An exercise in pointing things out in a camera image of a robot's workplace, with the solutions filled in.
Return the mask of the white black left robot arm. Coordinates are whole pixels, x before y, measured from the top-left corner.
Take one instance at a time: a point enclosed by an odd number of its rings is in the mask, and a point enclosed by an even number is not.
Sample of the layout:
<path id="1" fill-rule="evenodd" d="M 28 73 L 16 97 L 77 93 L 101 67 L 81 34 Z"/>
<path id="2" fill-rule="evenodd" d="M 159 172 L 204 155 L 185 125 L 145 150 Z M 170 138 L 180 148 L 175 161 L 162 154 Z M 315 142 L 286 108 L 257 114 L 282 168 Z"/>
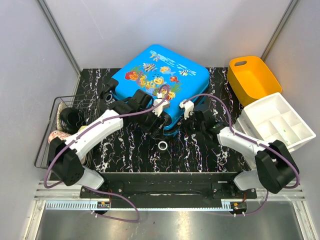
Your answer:
<path id="1" fill-rule="evenodd" d="M 167 96 L 161 92 L 153 99 L 142 90 L 132 97 L 116 100 L 109 108 L 85 129 L 61 140 L 51 140 L 48 153 L 48 173 L 54 173 L 66 186 L 80 185 L 90 189 L 97 198 L 108 193 L 104 178 L 95 170 L 81 163 L 88 152 L 103 139 L 124 126 L 124 120 L 156 122 L 163 110 L 170 106 Z"/>

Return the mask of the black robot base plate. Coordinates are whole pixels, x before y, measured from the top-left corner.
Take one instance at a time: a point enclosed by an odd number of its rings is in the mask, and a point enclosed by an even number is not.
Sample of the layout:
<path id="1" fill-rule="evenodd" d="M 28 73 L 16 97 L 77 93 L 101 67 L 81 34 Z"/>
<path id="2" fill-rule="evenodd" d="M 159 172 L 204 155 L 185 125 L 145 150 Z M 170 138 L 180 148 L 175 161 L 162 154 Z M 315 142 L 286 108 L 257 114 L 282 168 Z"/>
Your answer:
<path id="1" fill-rule="evenodd" d="M 257 189 L 277 194 L 280 189 L 257 171 L 243 172 L 106 172 L 94 190 L 81 184 L 81 198 L 104 198 L 108 193 L 130 199 L 139 196 L 201 196 L 212 199 L 256 199 Z"/>

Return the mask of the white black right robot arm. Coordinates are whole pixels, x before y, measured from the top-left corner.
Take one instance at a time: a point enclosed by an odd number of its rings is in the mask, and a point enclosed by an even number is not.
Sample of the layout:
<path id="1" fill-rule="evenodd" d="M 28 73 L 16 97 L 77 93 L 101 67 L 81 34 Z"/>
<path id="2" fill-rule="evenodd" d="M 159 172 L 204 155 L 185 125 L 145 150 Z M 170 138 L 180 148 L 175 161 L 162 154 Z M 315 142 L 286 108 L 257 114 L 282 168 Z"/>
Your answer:
<path id="1" fill-rule="evenodd" d="M 299 169 L 286 145 L 275 140 L 271 143 L 243 134 L 214 119 L 209 110 L 187 110 L 184 127 L 188 134 L 201 133 L 205 139 L 242 154 L 250 167 L 231 178 L 228 195 L 239 198 L 245 190 L 264 188 L 277 194 L 299 180 Z"/>

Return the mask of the blue fish-print suitcase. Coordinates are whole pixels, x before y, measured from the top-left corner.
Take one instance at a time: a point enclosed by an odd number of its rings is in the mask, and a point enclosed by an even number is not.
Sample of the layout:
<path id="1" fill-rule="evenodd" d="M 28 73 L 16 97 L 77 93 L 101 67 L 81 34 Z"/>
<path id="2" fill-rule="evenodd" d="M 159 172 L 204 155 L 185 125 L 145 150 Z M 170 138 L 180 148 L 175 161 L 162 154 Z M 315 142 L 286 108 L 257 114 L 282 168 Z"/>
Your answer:
<path id="1" fill-rule="evenodd" d="M 177 134 L 180 120 L 184 118 L 184 110 L 179 104 L 192 101 L 197 105 L 201 101 L 198 95 L 207 92 L 209 82 L 210 74 L 205 67 L 153 44 L 105 82 L 99 96 L 100 106 L 104 113 L 110 104 L 133 97 L 137 90 L 142 90 L 153 99 L 162 93 L 170 102 L 170 107 L 162 112 L 167 114 L 167 122 L 161 129 L 146 133 L 158 140 L 157 148 L 164 152 L 169 139 Z M 141 128 L 141 120 L 125 119 L 124 122 L 136 123 Z"/>

